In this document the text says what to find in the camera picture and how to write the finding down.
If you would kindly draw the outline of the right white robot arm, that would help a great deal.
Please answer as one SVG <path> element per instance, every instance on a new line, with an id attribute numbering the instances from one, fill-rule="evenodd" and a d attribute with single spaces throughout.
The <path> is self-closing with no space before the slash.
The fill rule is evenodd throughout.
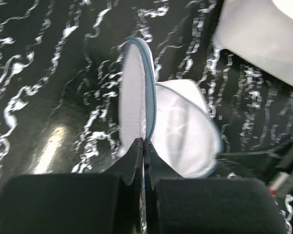
<path id="1" fill-rule="evenodd" d="M 277 198 L 293 195 L 293 138 L 261 151 L 219 154 L 218 159 L 242 177 L 261 180 Z"/>

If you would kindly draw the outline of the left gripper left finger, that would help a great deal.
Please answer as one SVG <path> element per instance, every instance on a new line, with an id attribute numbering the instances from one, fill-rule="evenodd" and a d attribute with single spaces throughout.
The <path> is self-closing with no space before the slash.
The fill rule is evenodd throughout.
<path id="1" fill-rule="evenodd" d="M 0 234 L 138 234 L 142 139 L 103 173 L 22 175 L 0 193 Z"/>

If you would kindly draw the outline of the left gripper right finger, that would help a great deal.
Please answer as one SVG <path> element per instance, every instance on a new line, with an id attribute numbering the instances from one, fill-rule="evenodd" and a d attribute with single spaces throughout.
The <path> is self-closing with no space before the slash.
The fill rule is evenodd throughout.
<path id="1" fill-rule="evenodd" d="M 283 216 L 257 179 L 185 179 L 144 143 L 149 234 L 285 234 Z"/>

